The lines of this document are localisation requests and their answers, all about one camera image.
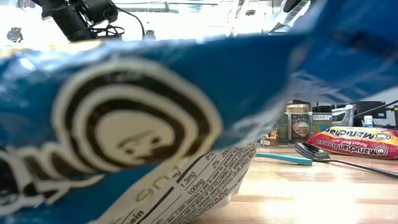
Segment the wooden desk surface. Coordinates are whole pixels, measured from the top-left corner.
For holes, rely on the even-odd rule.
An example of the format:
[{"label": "wooden desk surface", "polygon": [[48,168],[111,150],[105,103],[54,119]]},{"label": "wooden desk surface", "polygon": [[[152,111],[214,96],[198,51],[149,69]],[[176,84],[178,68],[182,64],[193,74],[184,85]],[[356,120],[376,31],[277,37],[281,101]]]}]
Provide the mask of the wooden desk surface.
[{"label": "wooden desk surface", "polygon": [[[257,151],[298,156],[290,148]],[[331,157],[398,172],[398,161]],[[398,224],[398,179],[344,164],[305,167],[257,157],[231,203],[194,224],[207,223]]]}]

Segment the gold jar lid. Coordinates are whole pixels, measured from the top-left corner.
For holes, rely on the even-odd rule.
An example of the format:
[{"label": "gold jar lid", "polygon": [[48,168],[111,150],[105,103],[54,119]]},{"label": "gold jar lid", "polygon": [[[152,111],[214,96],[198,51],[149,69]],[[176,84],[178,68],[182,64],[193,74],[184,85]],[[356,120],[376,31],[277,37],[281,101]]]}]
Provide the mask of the gold jar lid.
[{"label": "gold jar lid", "polygon": [[289,113],[307,113],[308,111],[308,105],[305,104],[292,104],[286,106],[286,112]]}]

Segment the spoon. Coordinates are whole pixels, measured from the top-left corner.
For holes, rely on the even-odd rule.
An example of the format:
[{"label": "spoon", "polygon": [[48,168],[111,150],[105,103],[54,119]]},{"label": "spoon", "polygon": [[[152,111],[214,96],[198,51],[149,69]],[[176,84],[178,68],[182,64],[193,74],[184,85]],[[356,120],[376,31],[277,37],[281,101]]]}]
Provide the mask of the spoon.
[{"label": "spoon", "polygon": [[378,169],[378,168],[373,168],[373,167],[368,167],[368,166],[364,166],[364,165],[359,165],[359,164],[354,164],[352,162],[346,162],[346,161],[340,161],[340,160],[334,160],[334,159],[330,159],[330,156],[327,152],[322,151],[320,148],[313,146],[311,144],[307,144],[307,143],[296,143],[294,145],[294,149],[303,157],[312,159],[314,162],[340,162],[342,164],[347,164],[350,166],[355,166],[358,168],[362,168],[362,169],[366,169],[366,170],[370,170],[373,172],[377,172],[379,174],[384,174],[387,175],[389,177],[393,177],[393,178],[398,178],[398,173],[395,172],[391,172],[388,170],[382,170],[382,169]]}]

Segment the nutrition facts label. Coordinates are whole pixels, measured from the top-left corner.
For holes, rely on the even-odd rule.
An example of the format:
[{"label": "nutrition facts label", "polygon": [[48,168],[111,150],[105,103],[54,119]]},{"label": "nutrition facts label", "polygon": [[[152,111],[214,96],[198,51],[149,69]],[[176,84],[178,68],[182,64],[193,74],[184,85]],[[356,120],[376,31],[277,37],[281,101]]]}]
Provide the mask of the nutrition facts label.
[{"label": "nutrition facts label", "polygon": [[193,158],[175,170],[169,184],[150,200],[106,223],[184,224],[194,221],[208,210],[228,203],[231,195],[238,191],[255,155],[256,148],[248,146]]}]

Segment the maruchan ramen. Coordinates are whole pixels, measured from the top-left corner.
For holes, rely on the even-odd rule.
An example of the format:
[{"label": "maruchan ramen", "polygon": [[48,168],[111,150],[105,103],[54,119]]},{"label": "maruchan ramen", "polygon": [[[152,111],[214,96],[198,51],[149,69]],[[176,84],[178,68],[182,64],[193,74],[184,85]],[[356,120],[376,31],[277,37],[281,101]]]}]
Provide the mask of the maruchan ramen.
[{"label": "maruchan ramen", "polygon": [[338,154],[380,159],[398,158],[396,130],[332,127],[314,134],[308,143]]}]

